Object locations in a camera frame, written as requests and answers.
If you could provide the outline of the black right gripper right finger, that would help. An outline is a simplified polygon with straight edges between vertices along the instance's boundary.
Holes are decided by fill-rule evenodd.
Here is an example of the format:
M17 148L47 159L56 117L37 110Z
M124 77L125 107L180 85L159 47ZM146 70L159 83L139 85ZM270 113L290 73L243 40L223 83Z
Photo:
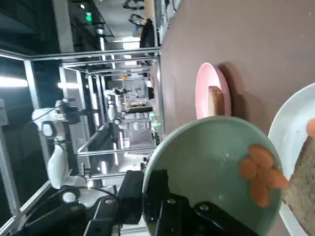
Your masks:
M143 193L143 213L153 236L252 236L253 230L211 202L189 205L172 194L167 170L152 171Z

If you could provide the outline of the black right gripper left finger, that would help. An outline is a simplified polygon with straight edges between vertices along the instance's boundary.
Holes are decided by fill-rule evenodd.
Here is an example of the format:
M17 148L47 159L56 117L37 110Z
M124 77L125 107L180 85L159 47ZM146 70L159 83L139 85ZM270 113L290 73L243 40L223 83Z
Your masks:
M74 202L63 204L40 216L41 208L63 193L78 194L77 187L66 187L40 202L27 216L21 236L120 236L126 224L138 224L142 215L142 171L127 171L119 191L103 193L91 208Z

